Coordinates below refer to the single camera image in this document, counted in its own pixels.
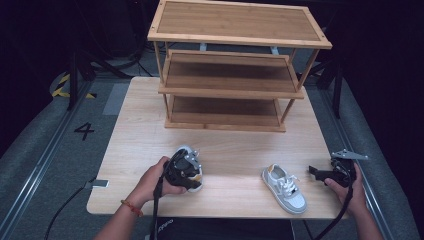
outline hand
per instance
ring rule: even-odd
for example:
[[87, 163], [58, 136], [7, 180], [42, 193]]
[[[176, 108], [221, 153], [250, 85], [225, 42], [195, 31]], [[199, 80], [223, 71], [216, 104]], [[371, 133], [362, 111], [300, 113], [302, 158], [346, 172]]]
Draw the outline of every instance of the hand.
[[[347, 209], [349, 213], [355, 217], [358, 214], [361, 214], [364, 210], [368, 211], [368, 209], [366, 205], [364, 186], [362, 183], [362, 173], [356, 163], [354, 166], [356, 171], [356, 180], [352, 184], [353, 196]], [[348, 188], [340, 186], [336, 181], [330, 178], [325, 179], [324, 182], [337, 194], [340, 202], [343, 204], [346, 199]]]
[[[153, 200], [153, 191], [155, 190], [156, 184], [163, 173], [163, 165], [167, 161], [169, 161], [169, 158], [163, 156], [157, 164], [151, 166], [140, 178], [140, 181], [134, 190], [130, 193], [130, 195], [128, 195], [127, 201], [134, 206], [141, 208], [144, 203]], [[172, 186], [166, 178], [164, 178], [162, 196], [165, 196], [166, 194], [183, 194], [186, 191], [187, 190], [184, 187]]]

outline black cable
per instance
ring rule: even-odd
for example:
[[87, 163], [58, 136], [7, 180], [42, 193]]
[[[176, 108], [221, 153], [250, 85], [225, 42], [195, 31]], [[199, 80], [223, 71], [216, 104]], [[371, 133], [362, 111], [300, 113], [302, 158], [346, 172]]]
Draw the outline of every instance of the black cable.
[[[177, 44], [177, 42], [173, 42], [173, 43], [170, 43], [169, 45], [168, 45], [168, 48], [171, 48], [172, 46], [174, 46], [175, 44]], [[152, 42], [146, 42], [146, 44], [145, 44], [145, 48], [147, 49], [147, 50], [149, 50], [149, 52], [150, 53], [155, 53], [155, 47], [153, 46], [153, 43]], [[162, 54], [162, 55], [165, 55], [166, 54], [166, 51], [164, 50], [164, 48], [165, 48], [165, 43], [162, 45], [162, 46], [158, 46], [158, 48], [159, 48], [159, 54]]]
[[302, 222], [303, 222], [303, 225], [305, 225], [305, 228], [306, 228], [306, 231], [308, 232], [309, 238], [310, 239], [314, 239], [314, 237], [312, 236], [311, 229], [309, 228], [308, 223], [306, 222], [306, 220], [303, 219]]
[[174, 164], [174, 162], [177, 159], [180, 159], [181, 156], [184, 156], [187, 151], [185, 149], [180, 149], [169, 160], [168, 164], [166, 165], [162, 175], [159, 177], [158, 183], [156, 184], [155, 190], [153, 191], [153, 217], [152, 222], [150, 224], [150, 240], [156, 239], [157, 234], [157, 217], [158, 217], [158, 209], [159, 209], [159, 198], [162, 197], [162, 187], [163, 187], [163, 178], [165, 177], [165, 174], [168, 172], [169, 167], [171, 164]]
[[140, 64], [140, 62], [137, 62], [137, 64], [138, 64], [138, 66], [141, 68], [141, 69], [143, 69], [143, 71], [145, 72], [145, 73], [147, 73], [150, 77], [153, 77], [153, 75], [149, 72], [149, 71], [147, 71], [141, 64]]
[[342, 209], [340, 210], [339, 214], [337, 215], [337, 217], [335, 219], [333, 219], [333, 221], [316, 237], [313, 238], [312, 237], [312, 233], [310, 233], [309, 227], [307, 227], [309, 236], [311, 237], [311, 239], [315, 239], [315, 240], [319, 240], [322, 237], [324, 237], [325, 234], [327, 234], [331, 229], [333, 229], [333, 227], [340, 221], [340, 219], [343, 217], [343, 215], [346, 213], [347, 207], [349, 206], [349, 202], [352, 199], [353, 196], [353, 188], [352, 188], [352, 178], [350, 176], [349, 171], [343, 166], [343, 164], [337, 164], [336, 166], [339, 166], [340, 168], [343, 169], [343, 171], [346, 173], [348, 179], [349, 179], [349, 190], [347, 192], [345, 201], [343, 203]]
[[[121, 65], [113, 65], [113, 67], [118, 69], [118, 70], [122, 70], [122, 69], [126, 69], [126, 68], [133, 66], [138, 61], [140, 61], [139, 58], [134, 59], [134, 60], [130, 60], [129, 62], [123, 63]], [[91, 65], [91, 66], [93, 67], [94, 71], [97, 71], [97, 72], [108, 72], [109, 71], [108, 69], [103, 68], [103, 67], [98, 67], [98, 66], [93, 66], [93, 65]]]
[[88, 30], [88, 32], [90, 33], [90, 36], [91, 36], [91, 38], [93, 39], [93, 41], [94, 41], [94, 43], [97, 45], [97, 47], [99, 47], [99, 49], [106, 55], [106, 56], [108, 56], [108, 57], [111, 57], [112, 59], [114, 58], [112, 55], [110, 55], [106, 50], [104, 50], [104, 48], [100, 45], [100, 43], [97, 41], [97, 39], [94, 37], [94, 34], [93, 34], [93, 32], [91, 31], [91, 28], [90, 28], [90, 26], [88, 25], [88, 22], [87, 22], [87, 19], [85, 18], [85, 16], [84, 16], [84, 14], [82, 13], [82, 10], [81, 10], [81, 8], [80, 8], [80, 6], [79, 6], [79, 4], [77, 3], [77, 1], [75, 1], [75, 0], [73, 0], [73, 2], [74, 2], [74, 4], [75, 4], [75, 6], [77, 7], [77, 9], [78, 9], [78, 12], [79, 12], [79, 14], [81, 15], [81, 18], [83, 19], [83, 21], [84, 21], [84, 23], [85, 23], [85, 25], [86, 25], [86, 27], [87, 27], [87, 30]]
[[[90, 181], [88, 182], [93, 182], [96, 179], [96, 177], [92, 178]], [[49, 234], [50, 234], [50, 230], [53, 226], [54, 221], [56, 220], [57, 216], [59, 216], [59, 213], [66, 207], [66, 205], [78, 194], [80, 193], [82, 190], [84, 189], [84, 187], [80, 187], [78, 188], [77, 191], [74, 192], [74, 194], [72, 194], [71, 197], [68, 198], [68, 200], [66, 200], [66, 202], [59, 208], [59, 210], [57, 210], [56, 214], [53, 216], [52, 220], [50, 221], [50, 224], [47, 228], [46, 234], [44, 235], [44, 239], [47, 240], [49, 238]]]
[[106, 61], [103, 61], [99, 58], [97, 58], [96, 56], [90, 54], [89, 52], [80, 50], [80, 52], [87, 57], [90, 61], [94, 61], [97, 64], [99, 64], [100, 66], [108, 69], [112, 74], [114, 74], [115, 76], [119, 77], [119, 78], [127, 78], [127, 79], [131, 79], [134, 76], [130, 76], [124, 72], [119, 71], [118, 69], [114, 68], [112, 65], [110, 65], [109, 63], [107, 63]]

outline printed number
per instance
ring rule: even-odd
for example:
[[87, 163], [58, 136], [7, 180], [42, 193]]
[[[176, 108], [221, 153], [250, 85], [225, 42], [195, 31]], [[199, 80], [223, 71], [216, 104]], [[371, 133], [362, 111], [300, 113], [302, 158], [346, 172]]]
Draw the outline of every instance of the printed number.
[[91, 123], [87, 122], [86, 124], [82, 125], [81, 127], [74, 130], [74, 132], [84, 133], [84, 137], [82, 137], [82, 140], [85, 141], [87, 138], [87, 135], [89, 133], [94, 132], [94, 130], [91, 130]]

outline white sneaker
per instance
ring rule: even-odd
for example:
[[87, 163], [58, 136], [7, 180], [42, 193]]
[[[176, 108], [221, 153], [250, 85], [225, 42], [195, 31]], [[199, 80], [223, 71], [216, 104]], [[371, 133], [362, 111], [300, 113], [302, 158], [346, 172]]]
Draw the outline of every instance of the white sneaker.
[[306, 211], [306, 200], [293, 182], [297, 179], [295, 176], [289, 176], [280, 166], [272, 164], [264, 169], [262, 179], [287, 212], [301, 214]]

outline shelf board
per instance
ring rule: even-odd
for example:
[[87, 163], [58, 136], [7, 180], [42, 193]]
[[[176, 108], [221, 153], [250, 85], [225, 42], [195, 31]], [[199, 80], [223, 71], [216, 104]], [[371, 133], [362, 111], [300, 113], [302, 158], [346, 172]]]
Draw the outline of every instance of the shelf board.
[[170, 50], [159, 93], [190, 97], [303, 99], [288, 56]]
[[171, 95], [167, 128], [285, 132], [278, 100]]
[[331, 49], [307, 7], [162, 0], [149, 41]]

